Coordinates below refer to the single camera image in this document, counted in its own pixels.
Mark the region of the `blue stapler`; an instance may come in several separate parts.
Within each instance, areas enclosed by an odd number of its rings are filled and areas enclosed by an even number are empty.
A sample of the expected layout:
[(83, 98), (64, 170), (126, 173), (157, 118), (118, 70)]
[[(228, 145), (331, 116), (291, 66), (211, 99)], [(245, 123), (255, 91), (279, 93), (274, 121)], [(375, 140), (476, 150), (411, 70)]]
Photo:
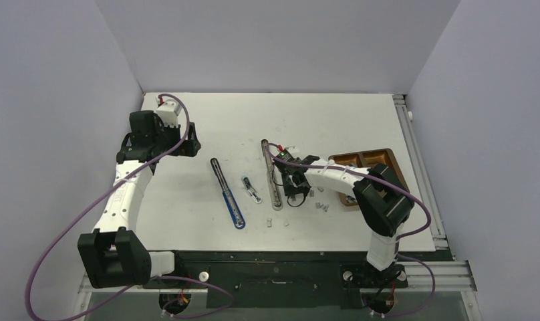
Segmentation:
[(215, 174), (215, 177), (217, 178), (217, 181), (219, 182), (219, 185), (221, 187), (223, 199), (225, 200), (233, 225), (236, 229), (243, 229), (245, 227), (244, 217), (226, 181), (219, 161), (217, 160), (217, 158), (212, 158), (210, 160), (210, 164)]

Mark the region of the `light blue staple box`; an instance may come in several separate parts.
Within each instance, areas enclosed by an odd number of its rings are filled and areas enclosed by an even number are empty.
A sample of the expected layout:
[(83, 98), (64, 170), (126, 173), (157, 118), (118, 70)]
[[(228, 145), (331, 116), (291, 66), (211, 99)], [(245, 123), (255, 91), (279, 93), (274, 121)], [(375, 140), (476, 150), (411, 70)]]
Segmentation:
[(247, 194), (250, 196), (250, 198), (252, 198), (252, 200), (256, 203), (256, 204), (261, 204), (262, 203), (262, 198), (258, 195), (258, 192), (257, 190), (254, 188), (254, 186), (252, 185), (249, 177), (247, 176), (242, 176), (241, 177), (241, 181), (243, 183), (243, 186), (247, 192)]

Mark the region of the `silver black stapler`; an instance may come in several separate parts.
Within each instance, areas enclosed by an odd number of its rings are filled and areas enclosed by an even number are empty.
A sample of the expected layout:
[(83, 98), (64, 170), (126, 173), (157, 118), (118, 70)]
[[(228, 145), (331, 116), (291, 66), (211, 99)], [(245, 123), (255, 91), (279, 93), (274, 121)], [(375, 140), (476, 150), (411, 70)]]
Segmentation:
[(267, 183), (269, 188), (269, 196), (271, 199), (271, 206), (275, 211), (280, 211), (283, 208), (283, 201), (280, 195), (278, 184), (275, 182), (274, 165), (272, 158), (270, 157), (269, 142), (266, 139), (261, 140), (261, 150), (265, 159), (265, 165), (267, 167)]

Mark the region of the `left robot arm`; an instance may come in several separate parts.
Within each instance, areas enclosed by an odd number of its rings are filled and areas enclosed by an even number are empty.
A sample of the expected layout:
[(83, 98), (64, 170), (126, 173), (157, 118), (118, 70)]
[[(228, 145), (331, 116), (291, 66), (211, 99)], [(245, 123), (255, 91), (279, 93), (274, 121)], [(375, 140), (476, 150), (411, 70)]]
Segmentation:
[(78, 251), (93, 288), (145, 285), (160, 277), (170, 288), (183, 284), (185, 268), (173, 251), (148, 251), (136, 234), (145, 190), (158, 156), (194, 157), (201, 148), (194, 122), (181, 132), (176, 116), (145, 110), (130, 114), (130, 132), (116, 155), (115, 190), (91, 233), (78, 239)]

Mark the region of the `brown plastic divided tray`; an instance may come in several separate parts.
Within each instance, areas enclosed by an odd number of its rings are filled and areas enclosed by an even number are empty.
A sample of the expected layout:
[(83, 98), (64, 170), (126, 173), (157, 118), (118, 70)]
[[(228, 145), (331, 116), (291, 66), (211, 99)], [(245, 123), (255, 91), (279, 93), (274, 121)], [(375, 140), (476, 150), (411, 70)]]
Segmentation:
[(408, 185), (404, 178), (404, 175), (400, 169), (398, 161), (394, 152), (390, 148), (367, 150), (359, 152), (349, 152), (345, 154), (333, 154), (328, 157), (329, 160), (335, 161), (335, 163), (341, 166), (353, 166), (353, 167), (374, 167), (377, 164), (383, 164), (392, 169), (399, 181), (407, 189)]

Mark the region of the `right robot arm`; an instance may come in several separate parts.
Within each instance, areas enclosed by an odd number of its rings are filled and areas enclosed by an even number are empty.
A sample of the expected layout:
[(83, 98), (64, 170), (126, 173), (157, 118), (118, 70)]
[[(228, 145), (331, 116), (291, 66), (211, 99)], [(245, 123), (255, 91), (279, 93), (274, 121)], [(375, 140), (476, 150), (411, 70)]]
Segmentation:
[(371, 230), (364, 277), (373, 286), (387, 282), (390, 266), (396, 261), (397, 238), (414, 207), (396, 173), (382, 164), (359, 168), (313, 155), (300, 159), (286, 150), (273, 160), (285, 181), (294, 187), (331, 189), (356, 201)]

